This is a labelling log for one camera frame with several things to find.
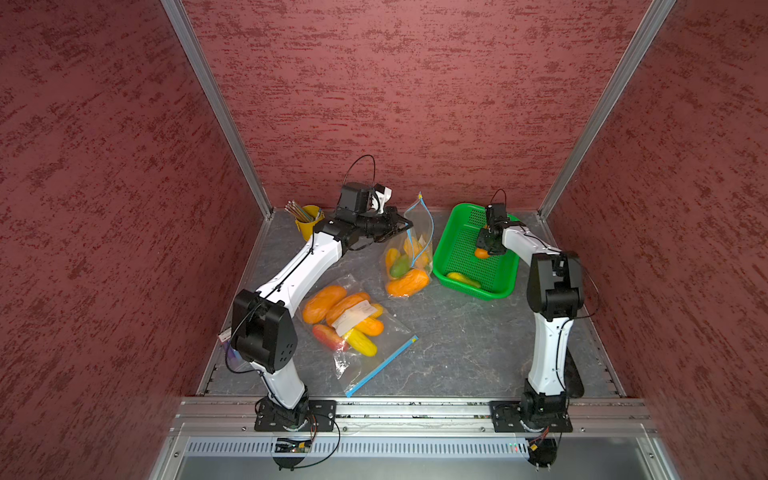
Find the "small orange mango back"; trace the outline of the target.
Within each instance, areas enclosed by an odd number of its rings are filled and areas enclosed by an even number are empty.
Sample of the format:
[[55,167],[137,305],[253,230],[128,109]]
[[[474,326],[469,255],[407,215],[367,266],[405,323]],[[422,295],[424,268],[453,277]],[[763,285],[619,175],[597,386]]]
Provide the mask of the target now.
[[397,248],[389,248],[385,254],[385,267],[387,271],[390,271],[394,263],[401,256],[400,251]]

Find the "large orange mango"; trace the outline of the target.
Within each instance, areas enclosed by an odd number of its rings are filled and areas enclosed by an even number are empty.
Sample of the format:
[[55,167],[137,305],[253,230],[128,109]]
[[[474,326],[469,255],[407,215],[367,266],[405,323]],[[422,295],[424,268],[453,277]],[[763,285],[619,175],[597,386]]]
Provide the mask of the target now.
[[345,298],[343,298],[341,301],[336,303],[326,314],[325,322],[332,326],[334,322],[348,309],[354,307],[355,305],[363,302],[368,301],[370,299],[370,296],[365,292],[360,292],[352,295],[348,295]]

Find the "clear zip bag blue zipper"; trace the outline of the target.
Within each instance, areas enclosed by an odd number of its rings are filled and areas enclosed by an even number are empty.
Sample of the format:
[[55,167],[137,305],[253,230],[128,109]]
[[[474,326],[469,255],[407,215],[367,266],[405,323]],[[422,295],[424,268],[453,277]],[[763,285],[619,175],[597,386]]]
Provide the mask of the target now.
[[418,336],[351,275],[312,289],[298,319],[331,354],[334,376],[351,397],[415,344]]

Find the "red mango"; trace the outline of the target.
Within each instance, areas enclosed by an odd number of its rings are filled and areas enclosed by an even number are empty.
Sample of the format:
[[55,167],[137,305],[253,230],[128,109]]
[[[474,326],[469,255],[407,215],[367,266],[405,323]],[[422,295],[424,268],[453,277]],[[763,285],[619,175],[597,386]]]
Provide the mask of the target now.
[[328,325],[315,324],[311,331],[314,338],[332,352],[344,352],[349,349],[347,341]]

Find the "yellow green mango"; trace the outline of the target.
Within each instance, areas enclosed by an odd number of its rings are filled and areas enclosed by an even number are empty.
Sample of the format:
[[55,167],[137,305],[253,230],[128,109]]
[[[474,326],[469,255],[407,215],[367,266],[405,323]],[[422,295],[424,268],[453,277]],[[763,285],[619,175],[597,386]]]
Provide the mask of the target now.
[[420,270],[429,270],[432,264],[432,247],[424,237],[408,238],[403,244],[406,255],[411,259],[411,266]]

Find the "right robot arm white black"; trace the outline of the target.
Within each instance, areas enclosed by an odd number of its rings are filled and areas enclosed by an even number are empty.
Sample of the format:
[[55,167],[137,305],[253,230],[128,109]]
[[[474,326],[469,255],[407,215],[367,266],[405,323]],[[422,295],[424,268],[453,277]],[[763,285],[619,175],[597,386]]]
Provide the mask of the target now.
[[476,247],[490,256],[511,251],[529,267],[526,300],[534,314],[535,339],[519,412],[525,428],[539,431],[567,413],[567,344],[585,300],[583,271],[576,254],[546,243],[512,220],[503,204],[487,205],[485,215]]

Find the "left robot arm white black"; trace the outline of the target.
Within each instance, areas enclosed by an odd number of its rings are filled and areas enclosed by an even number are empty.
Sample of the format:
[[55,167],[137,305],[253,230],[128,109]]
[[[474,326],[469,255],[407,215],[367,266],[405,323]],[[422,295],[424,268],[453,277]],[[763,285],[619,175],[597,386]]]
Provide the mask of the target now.
[[292,318],[320,277],[359,240],[381,243],[413,226],[387,204],[391,196],[381,184],[343,185],[335,210],[313,226],[299,253],[270,281],[240,291],[233,301],[229,346],[260,374],[264,405],[290,428],[302,427],[309,414],[307,388],[293,362],[298,337]]

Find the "yellow mango basket bottom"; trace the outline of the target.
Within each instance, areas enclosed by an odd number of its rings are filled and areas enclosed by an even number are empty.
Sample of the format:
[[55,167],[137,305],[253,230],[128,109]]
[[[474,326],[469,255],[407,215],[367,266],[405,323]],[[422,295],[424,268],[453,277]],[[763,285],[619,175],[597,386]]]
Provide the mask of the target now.
[[482,288],[482,284],[480,282],[478,282],[478,281],[476,281],[476,280],[474,280],[472,278],[469,278],[468,276],[466,276],[464,274],[461,274],[459,272],[449,272],[446,275],[446,277],[451,279],[451,280],[454,280],[456,282],[460,282],[462,284],[468,285],[468,286],[470,286],[472,288],[475,288],[475,289],[481,289]]

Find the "yellow cup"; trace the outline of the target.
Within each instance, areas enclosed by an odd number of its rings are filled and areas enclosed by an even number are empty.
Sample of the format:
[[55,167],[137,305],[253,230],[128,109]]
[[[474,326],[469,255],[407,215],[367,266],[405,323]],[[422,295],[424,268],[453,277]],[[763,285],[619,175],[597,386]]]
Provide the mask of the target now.
[[304,205],[301,207],[304,215],[295,220],[298,231],[305,242],[313,235],[314,227],[324,218],[323,210],[316,205]]

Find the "sticks in yellow cup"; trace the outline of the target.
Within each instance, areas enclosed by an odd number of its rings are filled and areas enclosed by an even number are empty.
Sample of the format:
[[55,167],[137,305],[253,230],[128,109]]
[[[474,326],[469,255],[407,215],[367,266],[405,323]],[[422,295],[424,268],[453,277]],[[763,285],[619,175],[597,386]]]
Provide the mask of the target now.
[[293,200],[289,200],[284,209],[300,223],[310,223],[315,220],[313,214],[309,213],[304,207]]

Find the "black pad on table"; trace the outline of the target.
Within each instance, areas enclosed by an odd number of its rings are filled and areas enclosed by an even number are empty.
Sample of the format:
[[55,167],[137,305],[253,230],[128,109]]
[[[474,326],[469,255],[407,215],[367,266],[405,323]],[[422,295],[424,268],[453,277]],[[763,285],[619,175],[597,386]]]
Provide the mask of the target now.
[[582,398],[585,394],[585,387],[569,349],[566,350],[564,375],[564,385],[568,396],[572,399]]

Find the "colourful marker pack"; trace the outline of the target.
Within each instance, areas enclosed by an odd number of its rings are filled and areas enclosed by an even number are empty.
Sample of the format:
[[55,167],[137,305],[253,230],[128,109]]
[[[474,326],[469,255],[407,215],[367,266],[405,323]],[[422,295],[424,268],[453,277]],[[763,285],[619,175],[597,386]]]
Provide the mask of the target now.
[[223,331],[221,331],[218,334],[218,340],[221,343],[222,347],[224,348],[224,358],[229,361],[232,358],[232,329],[230,327],[226,327]]

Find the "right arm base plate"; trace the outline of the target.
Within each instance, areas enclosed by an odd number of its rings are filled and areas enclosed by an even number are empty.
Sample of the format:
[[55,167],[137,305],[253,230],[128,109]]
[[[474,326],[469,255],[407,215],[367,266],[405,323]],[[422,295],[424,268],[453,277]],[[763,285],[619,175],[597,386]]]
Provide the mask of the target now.
[[565,405],[526,406],[521,401],[491,401],[490,418],[496,433],[539,435],[572,433],[573,425]]

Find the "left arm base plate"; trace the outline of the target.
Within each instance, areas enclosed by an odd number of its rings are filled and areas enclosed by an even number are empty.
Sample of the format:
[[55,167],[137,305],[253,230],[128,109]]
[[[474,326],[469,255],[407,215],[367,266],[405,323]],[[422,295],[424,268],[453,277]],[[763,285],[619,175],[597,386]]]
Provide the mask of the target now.
[[332,432],[336,408],[334,400],[303,399],[294,409],[287,409],[264,397],[255,405],[253,429],[270,433]]

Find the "aluminium front rail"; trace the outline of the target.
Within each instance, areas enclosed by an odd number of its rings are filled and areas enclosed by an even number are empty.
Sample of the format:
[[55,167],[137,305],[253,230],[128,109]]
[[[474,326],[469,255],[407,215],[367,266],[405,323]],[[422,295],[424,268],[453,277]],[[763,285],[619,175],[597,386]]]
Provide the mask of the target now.
[[[440,397],[333,397],[333,419],[342,434],[353,436],[490,437],[536,436],[520,424],[510,400]],[[264,406],[254,397],[186,397],[172,420],[174,435],[254,435],[264,423]],[[546,429],[551,437],[649,437],[659,430],[646,402],[633,398],[577,399],[566,420]]]

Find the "right corner aluminium post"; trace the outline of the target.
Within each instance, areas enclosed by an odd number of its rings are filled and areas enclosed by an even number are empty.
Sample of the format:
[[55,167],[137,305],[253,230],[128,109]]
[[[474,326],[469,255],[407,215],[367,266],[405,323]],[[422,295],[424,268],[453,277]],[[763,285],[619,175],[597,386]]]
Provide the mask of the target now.
[[675,4],[675,0],[653,0],[650,3],[560,173],[538,209],[538,215],[544,222],[548,221]]

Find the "corner aluminium post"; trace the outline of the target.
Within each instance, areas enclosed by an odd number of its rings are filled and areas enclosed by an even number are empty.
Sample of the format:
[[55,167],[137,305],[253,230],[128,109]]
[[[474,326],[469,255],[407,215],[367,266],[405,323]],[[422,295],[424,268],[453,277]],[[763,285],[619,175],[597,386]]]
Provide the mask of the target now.
[[653,0],[650,3],[560,173],[538,209],[538,215],[544,222],[548,221],[675,4],[675,0]]
[[266,190],[258,177],[245,142],[238,131],[214,73],[205,57],[183,2],[179,0],[162,0],[161,5],[249,186],[252,196],[257,202],[262,216],[266,220],[271,220],[274,216],[274,207],[269,201]]

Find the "left corner aluminium post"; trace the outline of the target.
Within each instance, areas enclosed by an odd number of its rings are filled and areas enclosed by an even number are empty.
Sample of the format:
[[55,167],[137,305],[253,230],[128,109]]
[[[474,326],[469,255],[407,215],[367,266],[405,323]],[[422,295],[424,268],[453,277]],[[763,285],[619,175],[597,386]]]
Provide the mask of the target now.
[[274,207],[269,201],[266,190],[258,177],[245,142],[238,131],[214,73],[205,57],[183,2],[179,0],[162,0],[161,5],[249,186],[252,196],[257,202],[262,216],[266,220],[271,220],[274,216]]

